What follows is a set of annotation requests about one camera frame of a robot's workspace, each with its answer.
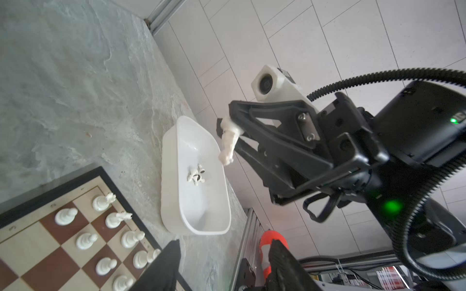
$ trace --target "chessboard square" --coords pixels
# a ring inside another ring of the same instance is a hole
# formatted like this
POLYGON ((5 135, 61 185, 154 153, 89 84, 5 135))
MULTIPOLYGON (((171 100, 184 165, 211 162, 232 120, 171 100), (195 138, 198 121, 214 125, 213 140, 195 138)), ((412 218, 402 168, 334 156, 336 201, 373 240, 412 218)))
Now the chessboard square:
POLYGON ((22 276, 35 291, 58 291, 79 271, 78 265, 58 248, 22 276))
POLYGON ((136 269, 133 264, 134 255, 140 250, 146 250, 141 242, 137 243, 136 247, 134 247, 131 253, 123 261, 123 264, 126 266, 126 268, 128 268, 128 270, 130 270, 131 274, 133 274, 134 278, 136 279, 139 279, 145 270, 145 267, 142 269, 136 269))
POLYGON ((79 270, 71 279, 63 285, 59 291, 99 291, 94 282, 83 270, 79 270))
POLYGON ((105 245, 105 241, 91 225, 86 225, 82 230, 73 235, 69 240, 62 244, 62 248, 68 255, 82 268, 95 254, 105 245), (86 250, 81 250, 76 246, 76 239, 83 233, 97 234, 97 240, 86 250))
POLYGON ((128 278, 132 278, 134 281, 136 281, 136 278, 134 278, 133 274, 131 274, 130 270, 126 268, 124 264, 121 264, 115 273, 113 273, 110 278, 105 282, 105 284, 100 288, 101 291, 113 291, 113 282, 115 281, 116 278, 119 276, 126 276, 128 278))
POLYGON ((34 291, 21 278, 18 278, 11 285, 9 285, 7 288, 1 289, 1 290, 3 290, 3 291, 34 291))
POLYGON ((0 290, 13 283, 18 276, 0 259, 0 290))
POLYGON ((0 258, 19 277, 60 245, 40 222, 36 222, 0 244, 0 258))
POLYGON ((92 281, 99 287, 101 288, 105 282, 110 278, 110 276, 115 272, 115 270, 118 268, 120 265, 121 261, 118 259, 118 257, 115 255, 115 253, 111 250, 111 248, 108 245, 105 245, 103 248, 100 249, 98 253, 96 253, 95 256, 93 256, 87 264, 84 265, 82 270, 86 272, 86 274, 89 276, 89 278, 92 279, 92 281), (97 263, 105 258, 109 257, 110 259, 115 259, 116 260, 116 267, 112 270, 107 275, 99 276, 96 273, 96 266, 97 263))
POLYGON ((110 206, 110 208, 99 215, 96 219, 94 219, 93 222, 91 222, 92 226, 96 229, 96 231, 99 232, 99 234, 103 237, 103 239, 108 242, 109 240, 112 239, 112 237, 117 234, 120 229, 122 229, 126 223, 122 221, 119 226, 116 228, 108 228, 107 225, 105 224, 105 219, 107 218, 108 214, 112 212, 117 212, 116 209, 113 206, 110 206))
POLYGON ((99 215, 103 213, 103 211, 97 211, 94 208, 92 208, 92 201, 94 201, 94 198, 99 196, 104 195, 100 188, 96 186, 87 193, 73 200, 73 203, 76 205, 76 208, 78 208, 78 210, 84 215, 84 217, 89 222, 92 222, 94 219, 96 219, 99 215))
POLYGON ((64 208, 75 208, 76 205, 73 202, 65 204, 63 207, 55 210, 49 215, 45 216, 40 220, 42 225, 50 232, 50 234, 58 241, 59 244, 66 242, 70 237, 82 230, 89 222, 84 215, 78 210, 74 220, 67 225, 58 225, 55 222, 55 215, 58 211, 64 208))
POLYGON ((124 261, 126 257, 131 253, 131 251, 134 249, 132 248, 125 248, 121 244, 121 238, 123 234, 125 234, 127 231, 130 231, 130 228, 125 225, 118 233, 116 233, 111 240, 107 242, 109 247, 112 249, 112 251, 116 254, 116 256, 121 260, 124 261))

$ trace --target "white chess piece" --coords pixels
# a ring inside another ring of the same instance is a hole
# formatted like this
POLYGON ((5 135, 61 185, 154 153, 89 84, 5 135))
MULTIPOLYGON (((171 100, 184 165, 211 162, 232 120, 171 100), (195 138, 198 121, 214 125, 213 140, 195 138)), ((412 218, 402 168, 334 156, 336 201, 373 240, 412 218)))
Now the white chess piece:
POLYGON ((117 212, 112 212, 107 215, 107 218, 105 219, 105 225, 108 228, 115 228, 120 225, 120 222, 123 220, 128 220, 131 219, 132 213, 128 213, 126 211, 122 211, 120 213, 117 212))
POLYGON ((106 196, 97 196, 94 198, 94 201, 92 201, 92 208, 96 211, 104 211, 109 207, 110 203, 114 203, 116 199, 117 196, 111 192, 106 196))
POLYGON ((74 220, 76 214, 78 214, 78 209, 64 208, 58 211, 57 214, 55 215, 55 222, 58 225, 70 224, 74 220))
POLYGON ((88 232, 81 234, 76 239, 76 247, 80 250, 87 250, 97 240, 97 234, 90 234, 88 232))
POLYGON ((113 281, 113 291, 125 291, 133 284, 133 278, 128 278, 125 275, 118 276, 115 281, 113 281))
POLYGON ((121 237, 121 245, 127 249, 132 248, 138 241, 142 240, 145 236, 143 231, 127 231, 121 237))
POLYGON ((136 269, 142 269, 147 265, 147 252, 140 250, 133 257, 133 265, 136 269))
POLYGON ((150 264, 152 263, 156 258, 157 256, 161 253, 162 251, 160 249, 155 249, 153 251, 149 251, 147 253, 147 262, 150 264))
POLYGON ((107 275, 111 269, 117 266, 117 260, 105 257, 101 259, 96 266, 96 273, 99 276, 107 275))

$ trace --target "chess rook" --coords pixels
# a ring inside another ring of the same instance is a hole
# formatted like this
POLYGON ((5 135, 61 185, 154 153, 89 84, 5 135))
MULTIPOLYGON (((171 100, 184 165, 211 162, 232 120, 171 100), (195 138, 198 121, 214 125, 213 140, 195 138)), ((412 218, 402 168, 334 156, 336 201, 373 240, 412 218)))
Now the chess rook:
POLYGON ((133 246, 137 244, 137 242, 142 240, 144 236, 145 236, 145 233, 140 230, 139 231, 127 231, 123 234, 121 238, 121 245, 127 249, 132 248, 133 246))
POLYGON ((105 219, 105 225, 108 228, 116 228, 120 225, 120 222, 122 222, 123 220, 131 219, 132 215, 132 213, 128 213, 126 211, 122 211, 120 213, 112 212, 105 219))
POLYGON ((76 239, 76 247, 80 250, 87 250, 97 240, 97 234, 90 234, 88 232, 81 234, 76 239))
POLYGON ((58 225, 67 225, 73 222, 76 214, 78 214, 78 209, 76 208, 64 208, 57 212, 55 215, 55 222, 58 225))
POLYGON ((107 275, 111 269, 117 266, 117 260, 105 257, 101 259, 96 266, 96 273, 99 276, 107 275))
POLYGON ((113 281, 113 291, 125 291, 134 284, 132 278, 128 278, 125 275, 118 276, 113 281))
POLYGON ((104 211, 109 207, 110 203, 115 202, 116 199, 117 196, 111 192, 106 196, 97 196, 94 198, 94 201, 92 201, 92 208, 96 211, 104 211))

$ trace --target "cream square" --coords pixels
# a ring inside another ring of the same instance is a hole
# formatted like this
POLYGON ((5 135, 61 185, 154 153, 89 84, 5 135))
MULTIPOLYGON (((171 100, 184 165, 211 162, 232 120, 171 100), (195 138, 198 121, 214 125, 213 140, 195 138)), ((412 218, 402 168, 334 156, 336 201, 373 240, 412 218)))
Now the cream square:
POLYGON ((116 278, 118 278, 121 275, 125 275, 128 278, 132 278, 134 281, 136 281, 136 278, 131 274, 130 270, 125 267, 124 264, 121 264, 116 271, 110 276, 110 278, 105 282, 105 284, 100 288, 101 291, 113 291, 113 282, 115 281, 116 278))
POLYGON ((125 225, 107 243, 109 247, 112 249, 112 251, 115 253, 115 255, 120 259, 120 261, 124 261, 126 257, 131 253, 131 251, 134 249, 134 247, 127 249, 121 245, 121 238, 123 234, 125 234, 125 232, 127 231, 130 231, 130 228, 127 225, 125 225))
POLYGON ((0 244, 0 258, 19 277, 50 255, 60 245, 36 222, 0 244))
POLYGON ((84 217, 89 222, 94 221, 94 219, 96 219, 99 215, 101 215, 104 212, 97 211, 94 208, 92 208, 92 201, 94 201, 94 198, 98 196, 103 196, 103 192, 100 191, 99 187, 95 187, 73 201, 78 210, 84 215, 84 217))
POLYGON ((3 289, 3 291, 34 291, 29 285, 24 282, 23 279, 18 278, 16 281, 8 285, 7 288, 3 289))
POLYGON ((62 244, 62 248, 76 262, 76 264, 82 268, 98 251, 100 251, 104 245, 104 239, 99 235, 99 233, 91 224, 88 224, 78 233, 70 237, 64 244, 62 244), (86 232, 97 234, 98 239, 87 250, 80 250, 76 247, 76 239, 78 236, 86 232))
POLYGON ((83 270, 79 270, 68 282, 58 291, 99 291, 99 287, 92 282, 92 279, 83 270))

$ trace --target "black cable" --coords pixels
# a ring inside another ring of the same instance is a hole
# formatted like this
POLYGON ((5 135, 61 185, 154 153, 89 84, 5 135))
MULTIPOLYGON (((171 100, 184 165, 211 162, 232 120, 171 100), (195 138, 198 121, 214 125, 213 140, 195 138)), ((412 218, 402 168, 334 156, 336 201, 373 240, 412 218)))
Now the black cable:
MULTIPOLYGON (((322 87, 309 94, 307 98, 311 101, 314 101, 324 95, 350 87, 377 82, 400 80, 439 81, 466 88, 466 72, 438 68, 412 68, 383 71, 345 79, 322 87)), ((448 281, 465 278, 466 262, 458 264, 454 267, 443 269, 434 269, 424 264, 418 263, 414 258, 411 257, 408 250, 409 231, 415 216, 423 209, 425 202, 430 198, 431 194, 436 189, 438 189, 441 184, 443 184, 452 175, 463 169, 465 166, 466 154, 462 153, 458 157, 449 161, 446 165, 439 168, 430 177, 428 177, 422 186, 411 193, 410 202, 396 218, 391 230, 393 249, 400 261, 414 272, 427 276, 431 279, 448 281)))

